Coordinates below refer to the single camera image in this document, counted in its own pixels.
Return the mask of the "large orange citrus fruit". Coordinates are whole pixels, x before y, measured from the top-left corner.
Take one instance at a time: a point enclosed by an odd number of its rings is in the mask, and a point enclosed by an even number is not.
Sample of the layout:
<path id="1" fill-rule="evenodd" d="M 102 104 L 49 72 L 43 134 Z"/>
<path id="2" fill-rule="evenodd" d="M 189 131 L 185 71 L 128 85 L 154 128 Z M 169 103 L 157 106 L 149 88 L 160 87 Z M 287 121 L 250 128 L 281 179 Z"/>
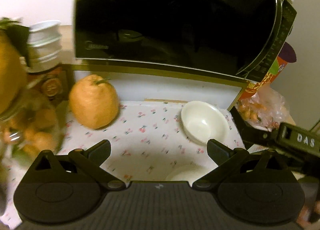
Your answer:
<path id="1" fill-rule="evenodd" d="M 119 113 L 119 105 L 114 86 L 96 74 L 78 80 L 69 92 L 69 106 L 76 120 L 90 129 L 110 124 Z"/>

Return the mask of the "white microwave oven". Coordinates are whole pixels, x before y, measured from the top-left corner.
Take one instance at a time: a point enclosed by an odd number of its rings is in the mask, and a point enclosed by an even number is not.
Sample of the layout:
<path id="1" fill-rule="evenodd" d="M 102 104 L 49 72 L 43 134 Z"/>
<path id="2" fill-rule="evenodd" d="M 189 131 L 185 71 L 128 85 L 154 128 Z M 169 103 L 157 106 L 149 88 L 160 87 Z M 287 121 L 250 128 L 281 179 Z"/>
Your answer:
<path id="1" fill-rule="evenodd" d="M 75 56 L 259 82 L 296 15 L 289 0 L 75 0 Z"/>

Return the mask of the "plastic bag of fruit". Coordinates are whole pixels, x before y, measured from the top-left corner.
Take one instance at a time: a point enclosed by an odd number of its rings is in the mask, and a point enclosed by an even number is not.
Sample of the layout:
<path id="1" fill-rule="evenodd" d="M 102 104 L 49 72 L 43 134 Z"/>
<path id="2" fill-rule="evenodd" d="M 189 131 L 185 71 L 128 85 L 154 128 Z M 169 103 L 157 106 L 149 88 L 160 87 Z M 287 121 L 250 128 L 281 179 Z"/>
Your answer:
<path id="1" fill-rule="evenodd" d="M 245 122 L 258 129 L 272 131 L 281 122 L 290 120 L 285 98 L 269 84 L 260 87 L 253 96 L 239 100 L 235 107 Z"/>

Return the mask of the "cherry print tablecloth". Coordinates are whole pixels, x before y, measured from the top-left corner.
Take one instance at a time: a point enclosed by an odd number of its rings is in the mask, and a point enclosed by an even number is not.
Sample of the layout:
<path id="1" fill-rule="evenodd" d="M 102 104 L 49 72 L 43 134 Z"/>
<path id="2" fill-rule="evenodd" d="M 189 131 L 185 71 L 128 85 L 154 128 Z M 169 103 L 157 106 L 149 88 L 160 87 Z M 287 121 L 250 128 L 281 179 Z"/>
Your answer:
<path id="1" fill-rule="evenodd" d="M 118 179 L 129 183 L 134 180 L 164 181 L 183 166 L 195 172 L 187 178 L 197 177 L 215 169 L 217 165 L 208 157 L 206 147 L 187 138 L 180 121 L 183 103 L 123 101 L 119 117 L 108 127 L 91 130 L 80 125 L 69 110 L 68 102 L 57 107 L 62 133 L 59 154 L 68 154 L 76 148 L 88 149 L 107 139 L 111 155 L 101 165 Z"/>

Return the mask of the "red gift box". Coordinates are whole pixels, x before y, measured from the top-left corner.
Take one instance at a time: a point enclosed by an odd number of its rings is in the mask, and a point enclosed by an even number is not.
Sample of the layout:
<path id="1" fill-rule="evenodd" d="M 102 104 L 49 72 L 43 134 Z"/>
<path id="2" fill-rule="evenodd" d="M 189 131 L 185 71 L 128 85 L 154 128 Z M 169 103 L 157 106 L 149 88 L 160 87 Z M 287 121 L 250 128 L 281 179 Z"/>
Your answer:
<path id="1" fill-rule="evenodd" d="M 269 71 L 264 76 L 263 80 L 261 82 L 250 82 L 239 99 L 242 100 L 252 97 L 264 84 L 271 84 L 287 66 L 287 64 L 295 63 L 296 61 L 297 57 L 293 47 L 285 42 L 280 53 L 278 54 Z"/>

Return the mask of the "cream bowl far right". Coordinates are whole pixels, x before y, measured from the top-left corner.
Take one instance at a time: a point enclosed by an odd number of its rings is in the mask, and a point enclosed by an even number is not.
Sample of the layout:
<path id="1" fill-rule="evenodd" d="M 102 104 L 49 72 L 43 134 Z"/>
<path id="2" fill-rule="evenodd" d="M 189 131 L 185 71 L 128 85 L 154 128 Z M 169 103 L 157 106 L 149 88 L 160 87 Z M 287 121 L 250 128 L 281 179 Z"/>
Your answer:
<path id="1" fill-rule="evenodd" d="M 191 101 L 181 109 L 181 122 L 186 136 L 193 142 L 206 145 L 211 139 L 223 142 L 229 132 L 225 116 L 214 106 Z"/>

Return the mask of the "glass jar of kumquats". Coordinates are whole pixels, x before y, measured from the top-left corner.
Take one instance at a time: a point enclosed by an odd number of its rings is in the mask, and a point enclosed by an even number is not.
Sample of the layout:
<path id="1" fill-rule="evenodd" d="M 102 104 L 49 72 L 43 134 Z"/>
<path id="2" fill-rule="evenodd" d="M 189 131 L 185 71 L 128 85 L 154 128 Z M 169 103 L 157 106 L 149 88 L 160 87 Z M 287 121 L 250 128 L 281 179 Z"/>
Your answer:
<path id="1" fill-rule="evenodd" d="M 43 150 L 56 153 L 60 128 L 55 107 L 39 91 L 23 88 L 1 114 L 2 157 L 28 167 Z"/>

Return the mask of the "large orange with leaves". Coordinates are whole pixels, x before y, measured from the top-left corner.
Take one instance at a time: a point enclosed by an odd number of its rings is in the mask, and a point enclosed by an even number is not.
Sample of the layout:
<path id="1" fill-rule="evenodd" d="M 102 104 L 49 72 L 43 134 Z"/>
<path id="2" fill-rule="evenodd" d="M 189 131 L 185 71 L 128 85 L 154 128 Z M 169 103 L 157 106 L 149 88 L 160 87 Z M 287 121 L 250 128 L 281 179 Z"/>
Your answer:
<path id="1" fill-rule="evenodd" d="M 20 62 L 28 56 L 29 28 L 19 21 L 1 18 L 1 113 L 6 111 L 27 83 L 27 72 Z"/>

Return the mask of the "stack of white bowls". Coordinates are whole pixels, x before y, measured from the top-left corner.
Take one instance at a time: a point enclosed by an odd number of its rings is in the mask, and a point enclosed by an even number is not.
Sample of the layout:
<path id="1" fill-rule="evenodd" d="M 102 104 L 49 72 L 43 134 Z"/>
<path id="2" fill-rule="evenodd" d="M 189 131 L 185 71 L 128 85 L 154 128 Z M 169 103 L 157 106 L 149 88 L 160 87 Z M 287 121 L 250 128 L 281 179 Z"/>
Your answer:
<path id="1" fill-rule="evenodd" d="M 30 73 L 40 73 L 59 65 L 59 53 L 62 49 L 59 26 L 60 22 L 57 20 L 38 22 L 30 26 L 28 38 Z"/>

